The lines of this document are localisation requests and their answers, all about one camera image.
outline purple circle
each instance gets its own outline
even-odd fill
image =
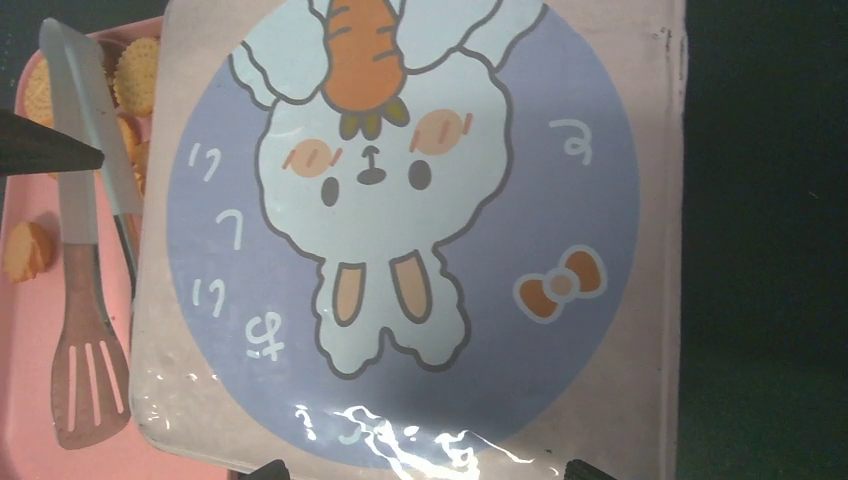
[[[438,435],[473,432],[462,445],[475,451],[487,446],[481,438],[497,443],[514,435],[566,390],[603,340],[628,281],[639,214],[638,165],[622,103],[589,45],[552,11],[515,45],[497,78],[512,99],[512,167],[473,226],[438,248],[462,286],[470,322],[467,346],[440,372],[384,344],[356,378],[333,373],[316,346],[318,263],[262,214],[254,159],[268,112],[236,83],[227,61],[195,107],[168,195],[177,298],[229,394],[285,441],[328,460],[387,467],[382,455],[395,455],[392,448],[378,444],[376,453],[365,441],[346,440],[357,422],[374,428],[385,420],[396,448],[445,463]],[[561,119],[591,130],[588,164],[564,152],[580,131]],[[209,173],[211,149],[220,162]],[[602,260],[605,290],[568,301],[550,323],[528,318],[513,295],[518,279],[545,274],[580,245]],[[284,347],[276,361],[245,331],[259,317],[254,331],[261,333],[267,312],[280,318],[276,340]]]

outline black table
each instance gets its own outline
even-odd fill
[[[43,18],[96,31],[165,3],[2,0],[0,107]],[[690,2],[681,480],[848,471],[843,5]]]

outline carrot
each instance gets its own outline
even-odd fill
[[[396,41],[398,18],[389,1],[331,0],[328,11],[327,102],[342,113],[387,108],[406,78]]]

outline pink tray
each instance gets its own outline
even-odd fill
[[[126,45],[159,36],[162,18],[92,34],[104,43]],[[30,59],[18,84],[15,113],[23,115],[22,96],[35,61]],[[146,140],[149,121],[132,119]],[[97,182],[100,264],[106,306],[124,349],[129,338],[129,279],[103,185]],[[23,220],[35,221],[59,244],[58,186],[47,175],[9,178],[0,252],[5,234]],[[225,480],[225,469],[156,450],[135,422],[89,448],[64,450],[56,443],[50,410],[50,367],[62,328],[64,283],[61,251],[52,267],[34,280],[11,284],[0,275],[0,479],[164,479]]]

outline brown spatula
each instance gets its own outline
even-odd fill
[[[85,71],[79,52],[68,45],[55,20],[42,24],[39,43],[50,71],[54,127],[91,144],[95,126],[85,114],[90,99],[81,88]],[[50,397],[59,445],[71,450],[106,440],[126,426],[129,368],[103,302],[94,174],[63,172],[58,180],[65,317]]]

